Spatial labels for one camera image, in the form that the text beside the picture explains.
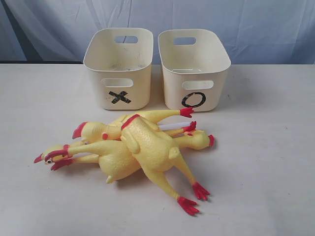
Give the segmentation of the headless yellow rubber chicken body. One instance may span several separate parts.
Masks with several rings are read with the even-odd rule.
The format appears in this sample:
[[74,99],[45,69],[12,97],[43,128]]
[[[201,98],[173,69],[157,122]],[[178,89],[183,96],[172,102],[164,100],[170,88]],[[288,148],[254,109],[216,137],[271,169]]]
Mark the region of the headless yellow rubber chicken body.
[[184,161],[180,148],[203,149],[214,145],[215,138],[203,130],[187,132],[179,138],[172,138],[166,132],[135,114],[121,127],[121,140],[138,161],[146,177],[174,198],[189,215],[199,212],[196,202],[180,196],[169,184],[165,171],[176,167],[192,185],[197,199],[207,200],[210,193],[196,180]]

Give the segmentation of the whole yellow rubber chicken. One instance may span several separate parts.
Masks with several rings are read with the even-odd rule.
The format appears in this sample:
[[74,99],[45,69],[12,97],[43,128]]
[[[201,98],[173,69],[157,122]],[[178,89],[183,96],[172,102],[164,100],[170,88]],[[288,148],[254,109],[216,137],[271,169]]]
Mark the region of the whole yellow rubber chicken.
[[[185,132],[181,137],[173,140],[180,148],[204,149],[214,145],[213,135],[207,135],[203,130]],[[125,144],[116,140],[103,140],[92,144],[82,141],[70,145],[53,146],[46,150],[40,157],[45,160],[47,154],[56,150],[67,150],[67,154],[59,154],[45,161],[53,163],[51,170],[78,163],[97,163],[100,169],[108,175],[107,183],[123,179],[141,168],[137,160],[129,152]]]

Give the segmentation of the rubber chicken head with tube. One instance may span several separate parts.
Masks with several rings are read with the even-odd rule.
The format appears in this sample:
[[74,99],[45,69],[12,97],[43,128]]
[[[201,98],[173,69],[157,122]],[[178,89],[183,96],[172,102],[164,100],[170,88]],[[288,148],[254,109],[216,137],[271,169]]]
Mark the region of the rubber chicken head with tube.
[[[91,144],[103,140],[119,140],[121,137],[121,121],[114,125],[104,124],[101,122],[83,122],[72,134],[72,139],[81,138],[83,144]],[[185,132],[191,132],[196,128],[196,121],[192,121],[188,126],[179,129],[161,129],[169,136],[175,137]]]

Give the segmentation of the headless rubber chicken rear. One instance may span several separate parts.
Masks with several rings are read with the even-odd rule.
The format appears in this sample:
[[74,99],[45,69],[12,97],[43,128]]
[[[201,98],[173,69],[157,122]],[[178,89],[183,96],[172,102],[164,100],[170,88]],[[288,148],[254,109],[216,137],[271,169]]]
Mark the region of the headless rubber chicken rear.
[[[111,122],[109,125],[110,126],[121,126],[123,123],[125,123],[131,116],[138,114],[146,119],[148,119],[149,121],[157,124],[158,122],[160,122],[161,120],[168,118],[170,116],[175,116],[175,115],[181,115],[184,117],[188,117],[191,118],[192,117],[192,113],[194,112],[194,110],[192,109],[192,107],[189,108],[183,108],[180,110],[150,110],[150,111],[138,111],[135,112],[133,114],[130,115],[122,115],[119,118],[117,118],[116,120],[114,120],[113,122]],[[166,130],[165,132],[171,136],[171,137],[175,137],[177,135],[183,134],[185,132],[191,132],[194,131],[196,129],[196,121],[192,121],[189,126],[184,126],[181,127],[180,129],[173,129],[173,130]]]

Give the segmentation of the cream bin marked O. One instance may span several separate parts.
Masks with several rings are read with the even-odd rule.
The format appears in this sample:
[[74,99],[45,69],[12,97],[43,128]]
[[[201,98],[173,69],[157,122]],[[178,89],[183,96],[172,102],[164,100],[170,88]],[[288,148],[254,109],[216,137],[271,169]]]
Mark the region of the cream bin marked O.
[[231,60],[218,36],[206,29],[173,29],[158,36],[164,101],[169,109],[213,110]]

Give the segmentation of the cream bin marked X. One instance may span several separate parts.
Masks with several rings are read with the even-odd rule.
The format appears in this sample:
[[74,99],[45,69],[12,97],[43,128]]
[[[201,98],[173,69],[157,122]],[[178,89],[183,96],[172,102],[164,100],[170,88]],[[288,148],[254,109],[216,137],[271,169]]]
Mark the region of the cream bin marked X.
[[107,28],[92,37],[83,64],[98,105],[138,110],[150,101],[154,37],[143,28]]

